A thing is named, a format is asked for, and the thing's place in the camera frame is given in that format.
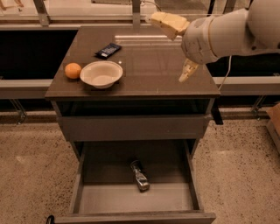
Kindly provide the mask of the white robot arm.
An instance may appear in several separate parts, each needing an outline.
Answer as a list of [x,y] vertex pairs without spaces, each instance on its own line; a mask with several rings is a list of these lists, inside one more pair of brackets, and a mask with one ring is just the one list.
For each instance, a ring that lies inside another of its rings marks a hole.
[[279,53],[280,0],[254,0],[247,9],[192,22],[158,11],[146,21],[171,40],[180,36],[185,63],[179,80],[186,81],[198,66],[227,56]]

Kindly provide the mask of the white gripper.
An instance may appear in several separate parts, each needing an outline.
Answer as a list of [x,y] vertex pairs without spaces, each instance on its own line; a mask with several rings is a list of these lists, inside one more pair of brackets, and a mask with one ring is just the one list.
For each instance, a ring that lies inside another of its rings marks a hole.
[[210,44],[210,25],[213,17],[203,17],[191,23],[177,14],[157,11],[146,17],[146,22],[159,28],[164,35],[174,40],[182,37],[181,47],[187,57],[178,81],[185,82],[198,68],[198,64],[208,64],[218,60]]

